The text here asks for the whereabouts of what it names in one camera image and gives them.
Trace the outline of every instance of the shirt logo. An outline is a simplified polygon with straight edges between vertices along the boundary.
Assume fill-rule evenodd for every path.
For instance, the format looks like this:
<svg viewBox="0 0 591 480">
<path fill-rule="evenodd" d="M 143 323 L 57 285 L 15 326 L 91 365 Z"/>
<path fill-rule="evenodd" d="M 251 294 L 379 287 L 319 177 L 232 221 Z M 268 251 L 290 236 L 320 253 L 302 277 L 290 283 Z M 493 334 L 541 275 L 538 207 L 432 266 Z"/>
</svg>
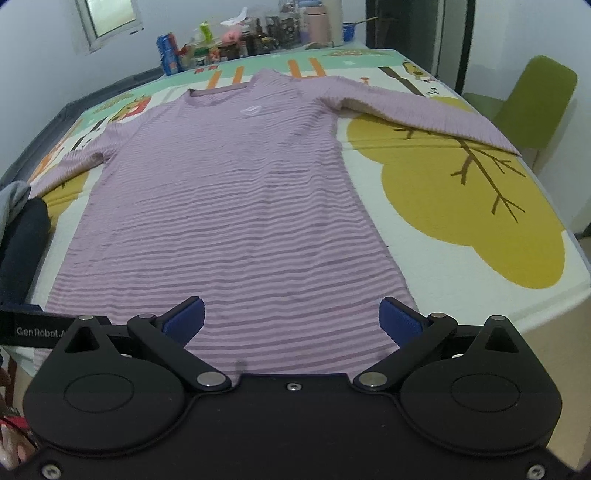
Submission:
<svg viewBox="0 0 591 480">
<path fill-rule="evenodd" d="M 250 107 L 245 108 L 243 110 L 240 110 L 240 113 L 242 115 L 246 115 L 246 116 L 253 116 L 253 115 L 256 115 L 260 111 L 261 111 L 261 105 L 253 105 L 253 106 L 250 106 Z"/>
</svg>

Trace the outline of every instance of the gray cloth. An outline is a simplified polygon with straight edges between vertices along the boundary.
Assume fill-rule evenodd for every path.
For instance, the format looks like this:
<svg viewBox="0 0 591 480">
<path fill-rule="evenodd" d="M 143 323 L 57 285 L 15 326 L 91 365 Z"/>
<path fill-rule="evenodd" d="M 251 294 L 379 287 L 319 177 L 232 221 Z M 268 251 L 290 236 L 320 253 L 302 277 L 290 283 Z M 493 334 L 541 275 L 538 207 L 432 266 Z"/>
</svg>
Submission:
<svg viewBox="0 0 591 480">
<path fill-rule="evenodd" d="M 13 181 L 0 190 L 0 243 L 4 230 L 20 213 L 29 199 L 31 187 L 26 181 Z"/>
</svg>

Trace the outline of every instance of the pink bottle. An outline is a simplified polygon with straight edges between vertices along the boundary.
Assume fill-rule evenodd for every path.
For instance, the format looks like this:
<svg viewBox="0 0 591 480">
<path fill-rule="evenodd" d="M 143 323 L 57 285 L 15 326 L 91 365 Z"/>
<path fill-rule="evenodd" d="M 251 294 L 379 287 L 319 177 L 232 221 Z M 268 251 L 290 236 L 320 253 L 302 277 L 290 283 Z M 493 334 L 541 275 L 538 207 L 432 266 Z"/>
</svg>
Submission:
<svg viewBox="0 0 591 480">
<path fill-rule="evenodd" d="M 329 16 L 326 7 L 306 7 L 308 34 L 311 42 L 330 43 Z"/>
</svg>

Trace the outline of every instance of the yellow tree print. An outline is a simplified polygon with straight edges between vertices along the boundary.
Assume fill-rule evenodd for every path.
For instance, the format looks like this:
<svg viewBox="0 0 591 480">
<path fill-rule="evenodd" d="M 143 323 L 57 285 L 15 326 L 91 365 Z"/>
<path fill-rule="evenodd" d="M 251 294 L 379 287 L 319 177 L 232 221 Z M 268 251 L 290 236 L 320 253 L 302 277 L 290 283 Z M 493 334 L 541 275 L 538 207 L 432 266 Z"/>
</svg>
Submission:
<svg viewBox="0 0 591 480">
<path fill-rule="evenodd" d="M 383 165 L 386 197 L 419 231 L 472 247 L 523 287 L 547 288 L 561 278 L 564 226 L 513 154 L 365 114 L 347 136 Z"/>
</svg>

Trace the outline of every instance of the shirt sleeve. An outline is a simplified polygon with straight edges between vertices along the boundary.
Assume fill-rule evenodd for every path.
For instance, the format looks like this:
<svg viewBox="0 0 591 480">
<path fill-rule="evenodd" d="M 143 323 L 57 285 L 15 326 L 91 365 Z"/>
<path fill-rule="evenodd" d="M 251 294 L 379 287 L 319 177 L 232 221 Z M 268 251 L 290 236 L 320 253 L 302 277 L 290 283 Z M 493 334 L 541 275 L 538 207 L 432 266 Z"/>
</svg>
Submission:
<svg viewBox="0 0 591 480">
<path fill-rule="evenodd" d="M 408 127 L 474 140 L 519 154 L 490 120 L 479 113 L 339 76 L 303 79 L 297 86 L 305 98 L 320 100 L 335 110 L 349 108 Z"/>
<path fill-rule="evenodd" d="M 109 161 L 146 124 L 169 105 L 159 105 L 125 123 L 114 122 L 81 150 L 67 153 L 61 161 L 49 169 L 39 181 L 31 185 L 29 198 L 42 197 L 80 173 Z"/>
</svg>

